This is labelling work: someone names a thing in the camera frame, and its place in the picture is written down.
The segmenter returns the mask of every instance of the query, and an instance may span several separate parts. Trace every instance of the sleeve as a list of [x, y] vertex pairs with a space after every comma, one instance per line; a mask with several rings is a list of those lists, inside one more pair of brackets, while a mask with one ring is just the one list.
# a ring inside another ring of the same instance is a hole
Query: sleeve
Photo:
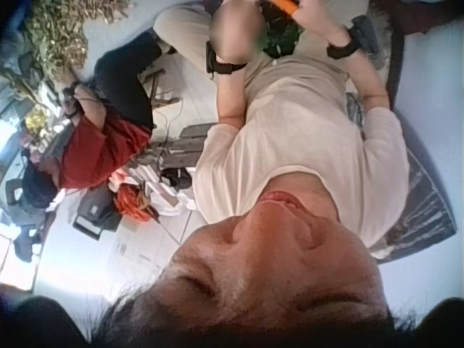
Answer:
[[401, 125], [389, 109], [369, 111], [364, 125], [363, 226], [361, 239], [374, 245], [398, 221], [409, 192], [409, 162]]
[[227, 203], [228, 181], [225, 161], [239, 131], [231, 125], [219, 124], [208, 132], [204, 150], [196, 165], [194, 192], [196, 203], [208, 223], [222, 220], [232, 210]]
[[98, 172], [106, 136], [87, 118], [82, 117], [66, 148], [62, 170], [71, 182], [89, 181]]

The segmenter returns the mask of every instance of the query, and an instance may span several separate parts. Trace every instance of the orange handle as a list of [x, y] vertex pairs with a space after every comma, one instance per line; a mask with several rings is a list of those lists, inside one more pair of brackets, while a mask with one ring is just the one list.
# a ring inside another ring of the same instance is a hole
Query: orange handle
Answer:
[[288, 13], [291, 16], [295, 13], [295, 11], [298, 10], [298, 5], [292, 2], [291, 0], [269, 0], [269, 1], [275, 4], [282, 11]]

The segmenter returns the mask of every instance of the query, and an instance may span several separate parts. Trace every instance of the eye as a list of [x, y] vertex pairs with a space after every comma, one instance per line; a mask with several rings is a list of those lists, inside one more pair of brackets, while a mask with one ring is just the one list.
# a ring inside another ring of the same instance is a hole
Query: eye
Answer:
[[212, 289], [211, 286], [201, 282], [200, 280], [198, 280], [196, 278], [182, 277], [180, 279], [182, 281], [185, 281], [186, 283], [188, 283], [190, 286], [195, 288], [195, 290], [197, 290], [199, 293], [205, 295], [206, 297], [214, 298], [215, 295], [216, 295], [215, 291]]

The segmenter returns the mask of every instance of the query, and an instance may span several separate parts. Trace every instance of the knee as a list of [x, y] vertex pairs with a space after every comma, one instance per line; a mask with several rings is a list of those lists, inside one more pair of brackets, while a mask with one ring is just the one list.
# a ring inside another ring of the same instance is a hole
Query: knee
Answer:
[[170, 41], [170, 37], [182, 22], [182, 13], [184, 11], [186, 9], [183, 7], [171, 7], [157, 16], [153, 24], [153, 30], [163, 41]]

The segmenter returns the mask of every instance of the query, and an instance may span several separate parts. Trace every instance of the black pants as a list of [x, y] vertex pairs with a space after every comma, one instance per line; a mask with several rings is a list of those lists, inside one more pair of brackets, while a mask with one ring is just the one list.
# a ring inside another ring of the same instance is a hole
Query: black pants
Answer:
[[137, 75], [161, 54], [153, 35], [145, 32], [127, 45], [106, 53], [95, 66], [96, 84], [117, 113], [149, 130], [154, 128], [152, 105]]

